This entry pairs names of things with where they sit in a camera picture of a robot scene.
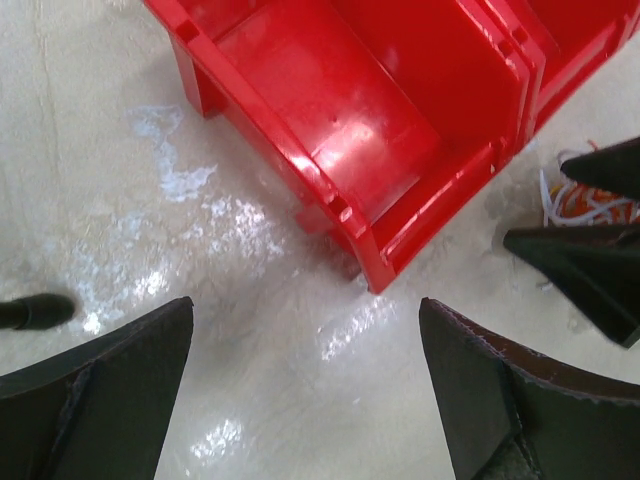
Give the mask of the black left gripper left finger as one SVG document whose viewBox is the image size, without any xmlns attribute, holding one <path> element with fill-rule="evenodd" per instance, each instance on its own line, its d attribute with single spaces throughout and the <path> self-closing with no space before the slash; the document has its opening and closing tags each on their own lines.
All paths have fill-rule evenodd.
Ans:
<svg viewBox="0 0 640 480">
<path fill-rule="evenodd" d="M 2 478 L 153 478 L 192 333 L 177 298 L 2 376 Z"/>
</svg>

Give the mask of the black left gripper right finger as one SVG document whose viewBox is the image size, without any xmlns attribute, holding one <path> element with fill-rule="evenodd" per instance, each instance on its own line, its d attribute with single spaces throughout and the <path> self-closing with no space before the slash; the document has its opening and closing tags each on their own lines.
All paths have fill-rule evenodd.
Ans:
<svg viewBox="0 0 640 480">
<path fill-rule="evenodd" d="M 458 479 L 636 479 L 639 388 L 555 360 L 430 298 L 420 334 Z"/>
</svg>

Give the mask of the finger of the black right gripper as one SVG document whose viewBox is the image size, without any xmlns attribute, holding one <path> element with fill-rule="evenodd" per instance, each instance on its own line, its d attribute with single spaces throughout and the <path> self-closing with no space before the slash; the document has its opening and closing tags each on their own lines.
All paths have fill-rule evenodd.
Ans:
<svg viewBox="0 0 640 480">
<path fill-rule="evenodd" d="M 638 193 L 639 138 L 566 160 L 560 167 L 569 179 L 611 193 Z"/>
<path fill-rule="evenodd" d="M 518 228 L 503 239 L 541 272 L 604 336 L 639 341 L 639 226 Z"/>
</svg>

